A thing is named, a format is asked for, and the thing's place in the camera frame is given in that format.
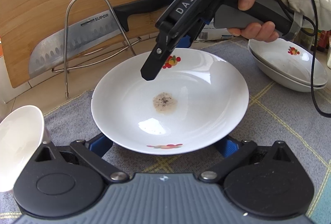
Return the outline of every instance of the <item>white bowl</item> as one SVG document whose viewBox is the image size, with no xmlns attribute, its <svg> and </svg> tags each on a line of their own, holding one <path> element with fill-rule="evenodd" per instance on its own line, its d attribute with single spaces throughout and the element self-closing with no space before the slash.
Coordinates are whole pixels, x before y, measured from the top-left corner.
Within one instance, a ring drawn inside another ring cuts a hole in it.
<svg viewBox="0 0 331 224">
<path fill-rule="evenodd" d="M 310 86 L 301 84 L 299 82 L 296 82 L 284 75 L 282 75 L 279 72 L 276 72 L 274 69 L 271 69 L 269 66 L 265 65 L 263 62 L 261 62 L 255 55 L 255 53 L 251 50 L 249 44 L 248 44 L 248 50 L 253 56 L 253 59 L 255 60 L 257 66 L 260 68 L 262 72 L 264 72 L 267 76 L 269 76 L 272 80 L 277 82 L 278 84 L 281 84 L 284 87 L 287 87 L 289 89 L 295 90 L 296 92 L 310 92 L 311 88 Z M 314 87 L 314 91 L 322 89 L 326 86 L 320 86 L 320 87 Z"/>
<path fill-rule="evenodd" d="M 11 191 L 33 153 L 49 140 L 40 109 L 26 105 L 0 123 L 0 192 Z"/>
<path fill-rule="evenodd" d="M 312 54 L 308 51 L 281 38 L 271 43 L 251 39 L 248 43 L 255 56 L 265 65 L 291 80 L 310 87 Z M 314 87 L 323 86 L 327 82 L 325 68 L 315 59 Z"/>
<path fill-rule="evenodd" d="M 146 154 L 181 154 L 219 141 L 244 117 L 247 84 L 225 60 L 176 48 L 176 65 L 145 81 L 140 69 L 148 55 L 117 65 L 93 92 L 93 119 L 110 140 Z"/>
</svg>

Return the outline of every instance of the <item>metal rack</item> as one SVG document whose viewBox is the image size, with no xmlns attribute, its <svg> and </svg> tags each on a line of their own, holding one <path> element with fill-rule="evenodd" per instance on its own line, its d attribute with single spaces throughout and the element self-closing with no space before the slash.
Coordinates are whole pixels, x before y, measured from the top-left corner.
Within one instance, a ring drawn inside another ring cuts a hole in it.
<svg viewBox="0 0 331 224">
<path fill-rule="evenodd" d="M 114 12 L 114 9 L 113 9 L 113 7 L 111 6 L 110 2 L 109 2 L 108 0 L 104 0 L 104 1 L 107 3 L 108 8 L 109 8 L 111 14 L 113 15 L 113 17 L 114 17 L 114 19 L 115 19 L 115 21 L 116 21 L 116 23 L 117 23 L 117 25 L 118 25 L 118 27 L 119 27 L 119 29 L 120 29 L 122 35 L 123 35 L 123 37 L 124 37 L 124 40 L 125 40 L 125 41 L 122 42 L 122 43 L 123 43 L 123 47 L 120 47 L 120 48 L 118 48 L 118 49 L 115 49 L 115 50 L 119 50 L 119 51 L 115 52 L 114 54 L 112 54 L 112 55 L 108 56 L 107 58 L 102 59 L 102 60 L 100 60 L 100 61 L 97 61 L 97 62 L 94 62 L 94 63 L 90 63 L 90 64 L 86 64 L 86 65 L 77 65 L 77 66 L 74 66 L 74 67 L 69 67 L 69 66 L 68 66 L 68 61 L 67 61 L 68 18 L 69 18 L 69 12 L 70 12 L 70 9 L 71 9 L 72 5 L 75 3 L 75 1 L 77 1 L 77 0 L 72 0 L 71 3 L 68 5 L 67 12 L 66 12 L 66 17 L 65 17 L 64 40 L 63 40 L 63 60 L 64 60 L 64 68 L 63 68 L 63 69 L 58 69 L 58 70 L 55 70 L 55 68 L 52 69 L 52 72 L 53 72 L 53 73 L 64 72 L 64 80 L 65 80 L 65 86 L 66 86 L 66 93 L 65 93 L 65 97 L 66 97 L 66 98 L 69 98 L 69 92 L 68 92 L 68 77 L 67 77 L 67 74 L 69 73 L 69 70 L 81 69 L 81 68 L 84 68 L 84 67 L 89 67 L 89 66 L 93 66 L 93 65 L 95 65 L 95 64 L 98 64 L 98 63 L 104 62 L 104 61 L 106 61 L 106 60 L 108 60 L 108 59 L 110 59 L 110 58 L 112 58 L 112 57 L 118 55 L 119 53 L 125 51 L 125 50 L 128 49 L 128 48 L 131 50 L 132 54 L 133 54 L 134 56 L 136 56 L 136 53 L 135 53 L 135 51 L 134 51 L 134 49 L 133 49 L 133 46 L 141 41 L 141 38 L 138 37 L 138 40 L 137 40 L 137 41 L 135 41 L 135 42 L 132 43 L 132 44 L 130 43 L 130 41 L 129 41 L 129 39 L 127 38 L 127 36 L 126 36 L 126 34 L 125 34 L 125 31 L 124 31 L 122 25 L 120 24 L 120 21 L 118 20 L 116 14 L 115 14 L 115 12 Z M 86 53 L 86 54 L 82 55 L 81 57 L 90 56 L 90 55 L 92 55 L 92 54 L 94 54 L 94 53 L 97 53 L 97 52 L 100 52 L 100 51 L 104 50 L 105 48 L 100 48 L 100 49 L 98 49 L 98 50 L 96 50 L 96 51 L 93 51 L 93 52 L 90 52 L 90 53 Z"/>
</svg>

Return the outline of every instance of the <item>gray cloth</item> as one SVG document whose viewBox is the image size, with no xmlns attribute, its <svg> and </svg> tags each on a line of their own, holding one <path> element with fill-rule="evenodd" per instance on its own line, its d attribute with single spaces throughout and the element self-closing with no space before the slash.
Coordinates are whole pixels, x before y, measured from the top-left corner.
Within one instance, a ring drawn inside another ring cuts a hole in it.
<svg viewBox="0 0 331 224">
<path fill-rule="evenodd" d="M 323 190 L 327 189 L 325 185 L 330 173 L 330 119 L 316 112 L 309 93 L 294 92 L 264 75 L 254 64 L 246 40 L 235 38 L 204 50 L 233 64 L 249 87 L 249 108 L 231 136 L 238 140 L 254 140 L 261 146 L 270 146 L 276 140 L 286 141 L 315 186 L 314 200 L 307 215 L 317 224 L 329 224 L 331 214 L 327 202 L 331 198 L 325 199 Z M 323 90 L 315 95 L 322 110 L 331 112 L 331 96 Z M 91 115 L 91 97 L 92 91 L 85 92 L 45 115 L 55 145 L 68 145 L 79 138 L 88 140 L 100 132 Z M 168 157 L 140 154 L 114 145 L 104 159 L 130 174 L 141 171 L 200 173 L 222 160 L 222 156 L 213 146 Z M 12 194 L 0 194 L 0 212 L 1 224 L 13 222 L 19 215 Z"/>
</svg>

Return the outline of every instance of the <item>screw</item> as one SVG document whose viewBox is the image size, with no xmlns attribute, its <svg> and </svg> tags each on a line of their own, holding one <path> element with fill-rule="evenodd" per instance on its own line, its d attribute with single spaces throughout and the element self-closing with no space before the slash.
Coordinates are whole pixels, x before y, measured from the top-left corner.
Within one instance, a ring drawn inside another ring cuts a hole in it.
<svg viewBox="0 0 331 224">
<path fill-rule="evenodd" d="M 201 173 L 201 177 L 205 180 L 213 180 L 217 177 L 217 173 L 213 171 L 205 171 Z"/>
<path fill-rule="evenodd" d="M 115 172 L 110 175 L 110 178 L 115 181 L 122 181 L 127 178 L 127 174 L 124 172 Z"/>
</svg>

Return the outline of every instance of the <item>hand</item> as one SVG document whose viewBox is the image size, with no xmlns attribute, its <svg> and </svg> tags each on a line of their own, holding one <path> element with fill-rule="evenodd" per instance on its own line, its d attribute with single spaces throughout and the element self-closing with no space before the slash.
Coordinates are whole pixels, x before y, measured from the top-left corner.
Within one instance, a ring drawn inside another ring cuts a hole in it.
<svg viewBox="0 0 331 224">
<path fill-rule="evenodd" d="M 238 9 L 246 11 L 250 9 L 255 0 L 239 0 Z M 271 21 L 260 25 L 259 23 L 251 23 L 245 29 L 231 28 L 228 31 L 234 36 L 243 36 L 246 39 L 255 39 L 258 41 L 273 42 L 279 38 L 279 34 L 275 32 L 275 24 Z"/>
</svg>

